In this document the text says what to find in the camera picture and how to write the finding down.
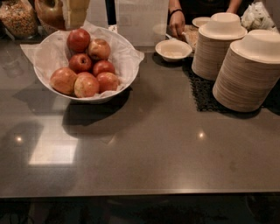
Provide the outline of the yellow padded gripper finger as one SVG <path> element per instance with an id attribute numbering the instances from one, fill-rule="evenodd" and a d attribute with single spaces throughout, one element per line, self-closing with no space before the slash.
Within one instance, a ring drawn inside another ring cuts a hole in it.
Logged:
<path id="1" fill-rule="evenodd" d="M 87 16 L 90 0 L 61 0 L 62 11 L 67 30 L 74 30 L 83 26 Z"/>

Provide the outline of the person's left hand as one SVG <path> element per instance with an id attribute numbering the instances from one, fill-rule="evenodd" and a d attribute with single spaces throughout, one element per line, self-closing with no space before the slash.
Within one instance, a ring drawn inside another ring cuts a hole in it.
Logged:
<path id="1" fill-rule="evenodd" d="M 170 14 L 169 28 L 174 38 L 180 38 L 185 29 L 185 16 L 181 9 L 174 10 Z"/>

